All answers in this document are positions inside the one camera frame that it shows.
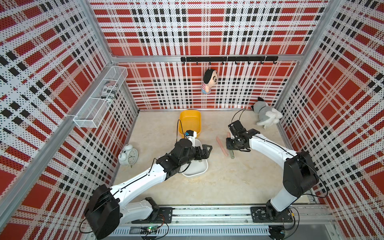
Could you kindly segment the white plastic storage box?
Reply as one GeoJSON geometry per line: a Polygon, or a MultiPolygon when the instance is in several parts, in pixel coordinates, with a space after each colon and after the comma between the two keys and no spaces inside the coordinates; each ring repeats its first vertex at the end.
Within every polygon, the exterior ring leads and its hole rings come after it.
{"type": "Polygon", "coordinates": [[[190,165],[181,166],[180,172],[187,178],[193,178],[204,174],[209,168],[208,160],[191,161],[190,165]]]}

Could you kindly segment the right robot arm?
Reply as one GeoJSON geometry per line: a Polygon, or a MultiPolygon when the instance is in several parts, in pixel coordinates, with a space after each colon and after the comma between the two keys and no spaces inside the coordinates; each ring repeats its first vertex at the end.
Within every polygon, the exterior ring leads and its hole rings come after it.
{"type": "Polygon", "coordinates": [[[230,151],[255,150],[265,155],[283,170],[283,187],[266,203],[266,214],[275,220],[307,191],[317,185],[320,177],[308,152],[287,149],[262,135],[255,129],[246,130],[239,120],[228,125],[231,136],[226,138],[230,151]]]}

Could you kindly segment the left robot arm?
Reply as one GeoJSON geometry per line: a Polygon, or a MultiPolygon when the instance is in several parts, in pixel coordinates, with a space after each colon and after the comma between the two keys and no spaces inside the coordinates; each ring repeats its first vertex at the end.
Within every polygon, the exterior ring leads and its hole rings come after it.
{"type": "Polygon", "coordinates": [[[179,174],[181,167],[192,161],[209,158],[213,147],[193,146],[188,139],[175,143],[170,153],[155,160],[153,165],[132,179],[107,187],[97,187],[84,210],[84,216],[97,240],[109,236],[121,223],[147,219],[157,211],[152,198],[138,203],[131,201],[149,188],[179,174]]]}

